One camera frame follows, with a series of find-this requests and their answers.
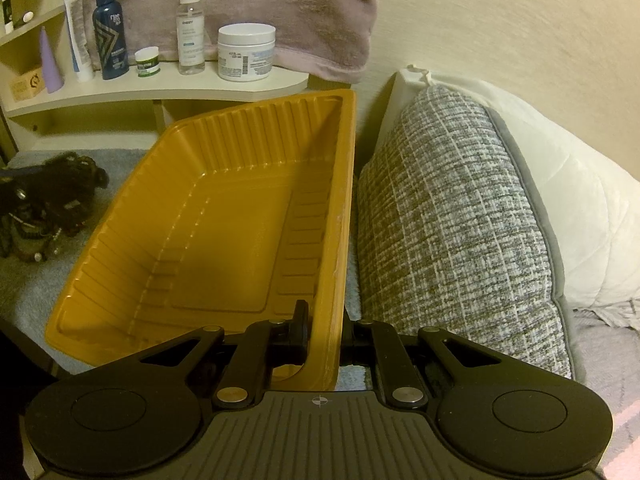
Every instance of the gray tweed pillow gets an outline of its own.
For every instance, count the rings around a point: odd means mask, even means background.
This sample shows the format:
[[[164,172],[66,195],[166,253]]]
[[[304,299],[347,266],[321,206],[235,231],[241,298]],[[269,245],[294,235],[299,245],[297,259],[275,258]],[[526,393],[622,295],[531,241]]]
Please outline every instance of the gray tweed pillow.
[[[557,242],[494,110],[443,86],[405,108],[360,175],[358,260],[363,317],[575,378]]]

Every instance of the ribbed black surface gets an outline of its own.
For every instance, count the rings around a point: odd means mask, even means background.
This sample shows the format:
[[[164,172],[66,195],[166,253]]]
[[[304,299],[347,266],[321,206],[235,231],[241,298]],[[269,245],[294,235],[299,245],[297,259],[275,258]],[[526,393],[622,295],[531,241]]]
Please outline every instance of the ribbed black surface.
[[[188,453],[136,480],[497,478],[452,455],[420,415],[389,410],[373,392],[269,392],[255,408],[218,415]]]

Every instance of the orange container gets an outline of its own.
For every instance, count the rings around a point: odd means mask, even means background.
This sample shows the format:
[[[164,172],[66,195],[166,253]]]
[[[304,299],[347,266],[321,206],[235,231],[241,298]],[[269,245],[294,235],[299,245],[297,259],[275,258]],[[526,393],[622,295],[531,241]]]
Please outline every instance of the orange container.
[[[46,341],[102,365],[203,325],[234,333],[291,317],[302,299],[312,316],[308,359],[278,387],[333,388],[354,105],[353,91],[335,90],[172,124],[84,248]]]

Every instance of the quilted white cushion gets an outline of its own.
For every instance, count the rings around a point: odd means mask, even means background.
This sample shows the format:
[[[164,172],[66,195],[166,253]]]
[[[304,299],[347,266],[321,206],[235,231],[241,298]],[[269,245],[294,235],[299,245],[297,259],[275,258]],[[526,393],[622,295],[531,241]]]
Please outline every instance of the quilted white cushion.
[[[558,238],[569,306],[593,308],[640,297],[640,182],[520,98],[490,83],[402,70],[394,93],[405,101],[429,81],[493,108],[507,124]],[[404,104],[394,102],[388,111]],[[381,137],[394,119],[385,116]]]

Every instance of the blue spray bottle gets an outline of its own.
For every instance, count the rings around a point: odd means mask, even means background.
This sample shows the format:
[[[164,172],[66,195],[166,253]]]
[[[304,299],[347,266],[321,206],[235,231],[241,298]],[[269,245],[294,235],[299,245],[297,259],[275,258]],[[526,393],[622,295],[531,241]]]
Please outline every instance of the blue spray bottle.
[[[95,44],[100,56],[102,79],[113,79],[129,71],[122,6],[116,0],[95,0],[95,4]]]

